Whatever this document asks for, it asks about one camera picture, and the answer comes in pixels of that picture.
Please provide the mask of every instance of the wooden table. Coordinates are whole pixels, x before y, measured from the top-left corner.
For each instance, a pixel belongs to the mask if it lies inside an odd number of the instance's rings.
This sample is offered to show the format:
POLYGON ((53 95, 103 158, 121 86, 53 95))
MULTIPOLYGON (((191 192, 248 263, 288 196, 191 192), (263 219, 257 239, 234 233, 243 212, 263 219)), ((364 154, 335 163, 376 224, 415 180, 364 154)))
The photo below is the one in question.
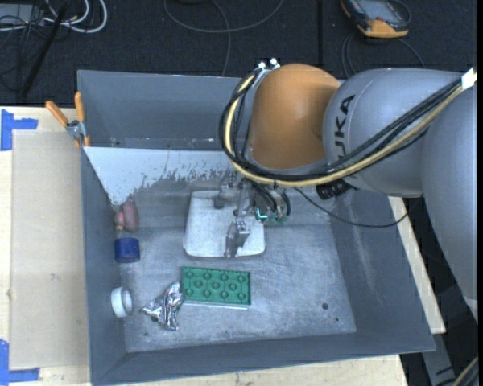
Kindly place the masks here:
MULTIPOLYGON (((13 150, 0 151, 0 339, 10 343, 10 369, 41 368, 39 380, 28 384, 89 384, 78 149, 45 108, 0 107, 0 122, 2 109, 15 119, 30 117, 39 124, 36 130, 15 130, 13 150), (43 190, 43 195, 26 193, 29 187, 43 190), (36 199, 35 204, 28 199, 36 199), (40 222, 43 227, 36 227, 40 222)), ((75 109, 63 112, 70 121, 76 119, 75 109)), ((403 201, 390 198, 390 202, 399 218, 406 210, 403 201)), ((406 219, 398 229, 431 331, 443 333, 444 322, 411 224, 406 219)), ((407 382, 399 356, 393 355, 150 384, 397 386, 407 382)))

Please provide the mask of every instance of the black floor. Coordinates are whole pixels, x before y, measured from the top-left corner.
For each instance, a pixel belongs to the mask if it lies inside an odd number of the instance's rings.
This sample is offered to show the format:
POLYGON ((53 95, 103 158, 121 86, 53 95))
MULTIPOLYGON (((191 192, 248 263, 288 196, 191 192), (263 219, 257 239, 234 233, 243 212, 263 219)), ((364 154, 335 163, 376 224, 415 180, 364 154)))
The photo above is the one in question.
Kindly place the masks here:
MULTIPOLYGON (((0 31, 0 105, 41 106, 53 100, 73 107, 79 69, 241 77, 275 57, 281 64, 317 65, 345 79, 379 67, 464 72, 477 66, 477 0, 400 0, 411 12, 406 44, 368 44, 356 35, 349 58, 342 47, 355 28, 340 0, 104 1, 107 23, 97 33, 61 27, 48 46, 52 23, 32 21, 20 30, 0 31), (226 27, 236 30, 213 32, 226 27)), ((43 0, 0 2, 34 2, 54 18, 43 0)), ((59 9, 65 0, 50 2, 59 9)), ((82 0, 72 0, 67 15, 84 8, 82 0)), ((104 18, 98 0, 90 10, 93 21, 81 23, 82 28, 96 27, 104 18)), ((6 27, 6 19, 0 27, 6 27)), ((411 209, 411 218, 443 314, 448 310, 444 342, 457 374, 477 354, 477 325, 455 295, 448 295, 454 277, 423 204, 411 209)), ((402 362, 410 385, 430 384, 421 355, 403 355, 402 362)))

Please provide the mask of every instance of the blue tape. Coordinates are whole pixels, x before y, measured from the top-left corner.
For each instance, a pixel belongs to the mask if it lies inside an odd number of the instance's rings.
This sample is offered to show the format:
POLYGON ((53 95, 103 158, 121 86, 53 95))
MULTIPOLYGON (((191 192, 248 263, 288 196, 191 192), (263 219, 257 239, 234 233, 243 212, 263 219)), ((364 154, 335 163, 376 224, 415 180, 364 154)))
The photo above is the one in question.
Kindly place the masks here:
POLYGON ((14 119, 14 114, 2 109, 2 130, 0 133, 0 150, 13 148, 13 130, 35 130, 38 127, 36 119, 14 119))
POLYGON ((134 237, 122 237, 114 241, 114 258, 119 263, 134 263, 138 261, 139 241, 134 237))
POLYGON ((9 370, 9 343, 0 339, 0 385, 10 382, 31 382, 39 377, 39 368, 30 370, 9 370))

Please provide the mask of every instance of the green lego brick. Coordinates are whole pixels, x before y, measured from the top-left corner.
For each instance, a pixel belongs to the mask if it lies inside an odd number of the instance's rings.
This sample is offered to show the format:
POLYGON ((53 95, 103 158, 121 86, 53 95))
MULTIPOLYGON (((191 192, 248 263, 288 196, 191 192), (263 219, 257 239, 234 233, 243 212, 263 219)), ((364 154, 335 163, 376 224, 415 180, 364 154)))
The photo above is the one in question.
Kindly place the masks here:
POLYGON ((250 273, 232 270, 182 268, 185 301, 250 305, 250 273))

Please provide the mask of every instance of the crumpled aluminum foil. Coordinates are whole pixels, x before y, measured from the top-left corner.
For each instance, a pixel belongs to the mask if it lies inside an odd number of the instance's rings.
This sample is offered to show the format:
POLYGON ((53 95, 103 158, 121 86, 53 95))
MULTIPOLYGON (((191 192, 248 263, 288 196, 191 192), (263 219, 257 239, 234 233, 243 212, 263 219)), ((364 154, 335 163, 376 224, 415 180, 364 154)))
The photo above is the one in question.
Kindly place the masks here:
POLYGON ((179 327, 175 314, 183 304, 184 295, 180 289, 180 282, 172 283, 161 296, 155 298, 152 302, 147 303, 142 312, 151 316, 163 327, 170 331, 177 331, 179 327))

